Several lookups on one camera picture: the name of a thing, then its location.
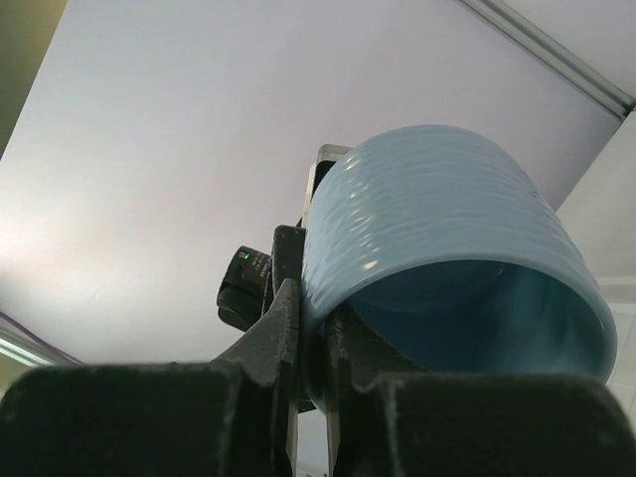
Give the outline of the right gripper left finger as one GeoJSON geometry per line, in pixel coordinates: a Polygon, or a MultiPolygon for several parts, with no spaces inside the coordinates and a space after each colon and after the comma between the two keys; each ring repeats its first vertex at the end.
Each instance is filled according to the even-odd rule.
{"type": "Polygon", "coordinates": [[[274,232],[267,311],[201,364],[43,367],[1,401],[5,476],[292,476],[301,228],[274,232]]]}

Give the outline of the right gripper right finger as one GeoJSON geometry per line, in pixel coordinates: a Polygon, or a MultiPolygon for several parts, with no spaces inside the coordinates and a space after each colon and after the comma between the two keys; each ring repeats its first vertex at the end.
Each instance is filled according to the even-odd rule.
{"type": "Polygon", "coordinates": [[[351,309],[326,322],[334,476],[631,476],[635,437],[599,381],[425,370],[351,309]]]}

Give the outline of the light blue mug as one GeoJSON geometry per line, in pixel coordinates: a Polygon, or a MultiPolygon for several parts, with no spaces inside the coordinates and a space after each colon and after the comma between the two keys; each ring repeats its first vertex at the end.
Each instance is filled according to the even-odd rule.
{"type": "Polygon", "coordinates": [[[416,125],[339,159],[308,211],[303,340],[342,304],[441,373],[610,378],[612,313],[555,211],[475,132],[416,125]]]}

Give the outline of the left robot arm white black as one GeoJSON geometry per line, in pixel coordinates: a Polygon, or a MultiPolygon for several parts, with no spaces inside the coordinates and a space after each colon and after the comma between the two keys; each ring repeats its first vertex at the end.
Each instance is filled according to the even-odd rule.
{"type": "Polygon", "coordinates": [[[285,279],[301,281],[306,232],[301,222],[277,226],[271,252],[246,245],[235,252],[217,294],[219,318],[246,332],[267,312],[285,279]]]}

